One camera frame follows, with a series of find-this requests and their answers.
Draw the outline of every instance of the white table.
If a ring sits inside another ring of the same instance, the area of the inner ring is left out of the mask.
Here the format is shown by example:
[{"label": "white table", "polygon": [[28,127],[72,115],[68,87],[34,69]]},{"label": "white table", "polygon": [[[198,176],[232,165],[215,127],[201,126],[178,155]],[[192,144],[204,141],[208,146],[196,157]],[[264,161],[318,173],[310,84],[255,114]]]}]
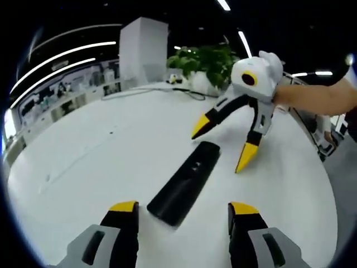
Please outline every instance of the white table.
[{"label": "white table", "polygon": [[[325,267],[336,248],[336,207],[306,135],[289,114],[276,112],[257,157],[235,174],[253,110],[240,109],[192,142],[193,126],[214,102],[148,92],[88,104],[45,130],[17,158],[8,181],[17,219],[40,257],[57,264],[67,244],[99,224],[111,205],[136,199],[137,268],[229,268],[227,207],[237,201],[255,206],[298,244],[309,265]],[[203,140],[219,145],[221,156],[173,229],[146,205]]]}]

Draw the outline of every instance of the black object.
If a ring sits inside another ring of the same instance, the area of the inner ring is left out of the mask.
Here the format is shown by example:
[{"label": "black object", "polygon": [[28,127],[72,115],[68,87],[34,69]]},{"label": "black object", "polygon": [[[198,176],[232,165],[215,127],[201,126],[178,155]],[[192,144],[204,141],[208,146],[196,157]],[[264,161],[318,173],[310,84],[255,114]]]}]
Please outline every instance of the black object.
[{"label": "black object", "polygon": [[139,203],[135,203],[131,212],[108,211],[100,225],[120,229],[113,245],[109,268],[135,268],[139,250]]},{"label": "black object", "polygon": [[219,158],[219,146],[203,141],[147,206],[171,226],[179,225],[200,194]]},{"label": "black object", "polygon": [[228,204],[229,253],[232,268],[258,268],[257,256],[248,231],[268,228],[259,213],[240,214]]}]

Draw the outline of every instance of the black cable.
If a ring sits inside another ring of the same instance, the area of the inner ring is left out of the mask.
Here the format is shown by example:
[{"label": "black cable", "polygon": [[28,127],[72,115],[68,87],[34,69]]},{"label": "black cable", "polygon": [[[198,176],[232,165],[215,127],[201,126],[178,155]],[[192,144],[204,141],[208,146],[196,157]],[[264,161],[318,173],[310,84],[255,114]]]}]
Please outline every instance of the black cable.
[{"label": "black cable", "polygon": [[[202,93],[190,91],[190,90],[188,90],[188,89],[173,88],[172,90],[173,90],[173,91],[181,91],[181,92],[187,94],[188,96],[190,96],[192,99],[194,99],[194,100],[196,100],[196,101],[202,102],[202,101],[204,101],[204,100],[206,99],[206,96],[203,95]],[[196,98],[196,97],[194,97],[194,94],[199,95],[199,96],[201,96],[202,98]]]}]

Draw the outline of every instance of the black ceiling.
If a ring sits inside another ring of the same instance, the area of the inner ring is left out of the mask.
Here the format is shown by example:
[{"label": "black ceiling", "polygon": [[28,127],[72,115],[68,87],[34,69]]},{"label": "black ceiling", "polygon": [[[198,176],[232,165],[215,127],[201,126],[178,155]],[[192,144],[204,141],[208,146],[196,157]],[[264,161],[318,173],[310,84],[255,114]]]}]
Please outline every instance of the black ceiling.
[{"label": "black ceiling", "polygon": [[[173,46],[200,46],[230,41],[231,47],[245,57],[244,46],[238,36],[242,30],[253,55],[259,50],[275,52],[286,62],[289,73],[331,70],[333,77],[305,77],[309,83],[333,83],[346,70],[344,57],[356,48],[356,38],[351,33],[352,17],[346,7],[329,6],[312,1],[287,3],[283,1],[227,0],[230,12],[224,11],[216,0],[180,1],[91,1],[89,3],[52,4],[31,3],[14,7],[9,12],[16,15],[18,25],[11,28],[7,21],[5,36],[8,40],[6,57],[9,62],[7,90],[18,77],[44,60],[79,46],[97,42],[119,42],[120,26],[97,27],[61,36],[28,52],[44,41],[76,28],[120,23],[123,26],[145,16],[169,24],[168,53]],[[75,52],[63,58],[71,63],[96,57],[98,60],[118,56],[118,44]],[[14,91],[21,94],[34,82],[51,73],[51,64],[41,68]]]}]

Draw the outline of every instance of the white cabinet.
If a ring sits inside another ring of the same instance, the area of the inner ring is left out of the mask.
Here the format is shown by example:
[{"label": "white cabinet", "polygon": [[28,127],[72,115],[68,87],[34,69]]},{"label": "white cabinet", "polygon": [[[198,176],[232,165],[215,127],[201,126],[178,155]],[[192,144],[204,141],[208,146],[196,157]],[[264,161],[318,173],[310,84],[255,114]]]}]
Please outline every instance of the white cabinet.
[{"label": "white cabinet", "polygon": [[97,101],[104,96],[103,87],[95,87],[87,89],[86,92],[86,102],[91,103],[93,101]]}]

